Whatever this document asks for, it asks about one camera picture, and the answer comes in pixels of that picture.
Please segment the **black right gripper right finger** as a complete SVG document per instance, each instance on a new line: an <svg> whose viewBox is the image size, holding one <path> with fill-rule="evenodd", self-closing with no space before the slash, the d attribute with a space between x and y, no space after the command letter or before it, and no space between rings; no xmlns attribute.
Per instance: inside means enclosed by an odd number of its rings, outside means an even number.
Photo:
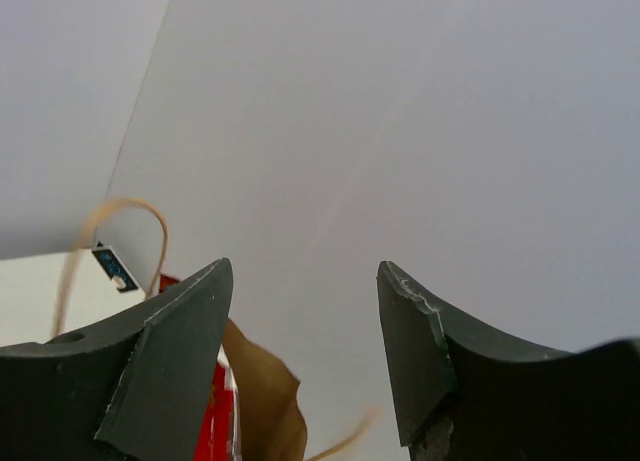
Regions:
<svg viewBox="0 0 640 461"><path fill-rule="evenodd" d="M635 460L639 343L579 353L507 334L395 263L377 273L400 444L414 460Z"/></svg>

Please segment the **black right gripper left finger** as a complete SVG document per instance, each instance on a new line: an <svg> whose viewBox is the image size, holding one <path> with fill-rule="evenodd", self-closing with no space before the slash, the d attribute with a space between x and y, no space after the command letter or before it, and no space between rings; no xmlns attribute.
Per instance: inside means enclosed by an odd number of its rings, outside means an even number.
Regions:
<svg viewBox="0 0 640 461"><path fill-rule="evenodd" d="M219 259L147 301L1 350L5 460L190 460L228 318Z"/></svg>

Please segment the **large red candy bag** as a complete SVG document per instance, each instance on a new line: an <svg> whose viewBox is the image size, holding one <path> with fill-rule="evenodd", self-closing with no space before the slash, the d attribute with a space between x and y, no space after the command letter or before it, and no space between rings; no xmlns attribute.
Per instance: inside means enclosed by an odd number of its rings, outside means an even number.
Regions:
<svg viewBox="0 0 640 461"><path fill-rule="evenodd" d="M226 352L220 346L194 460L241 459L238 386Z"/></svg>

